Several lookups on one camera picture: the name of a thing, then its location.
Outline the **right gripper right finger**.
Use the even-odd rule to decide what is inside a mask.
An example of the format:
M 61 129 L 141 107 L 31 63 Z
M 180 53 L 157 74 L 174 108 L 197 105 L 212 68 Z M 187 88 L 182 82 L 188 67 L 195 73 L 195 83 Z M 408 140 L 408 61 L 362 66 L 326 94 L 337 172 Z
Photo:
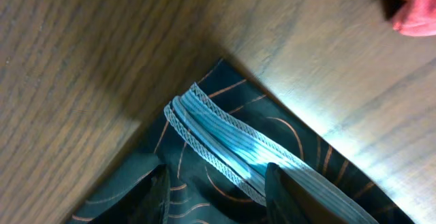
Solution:
M 269 163 L 264 192 L 269 223 L 349 223 L 346 197 L 307 168 L 281 169 Z

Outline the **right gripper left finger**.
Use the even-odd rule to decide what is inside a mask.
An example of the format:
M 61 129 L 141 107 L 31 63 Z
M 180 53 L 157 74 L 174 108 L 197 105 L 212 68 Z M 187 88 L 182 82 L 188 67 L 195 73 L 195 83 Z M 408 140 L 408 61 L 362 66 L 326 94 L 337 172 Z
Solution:
M 169 219 L 170 174 L 158 165 L 120 201 L 91 224 L 163 224 Z

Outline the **black orange patterned sports jersey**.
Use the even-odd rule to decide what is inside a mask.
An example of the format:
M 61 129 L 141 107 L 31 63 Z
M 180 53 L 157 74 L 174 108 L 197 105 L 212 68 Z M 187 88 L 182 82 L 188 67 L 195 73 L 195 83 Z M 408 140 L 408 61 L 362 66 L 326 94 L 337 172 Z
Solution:
M 91 223 L 166 165 L 167 223 L 269 223 L 269 163 L 318 173 L 345 195 L 349 223 L 410 222 L 365 173 L 224 60 L 165 106 L 69 221 Z

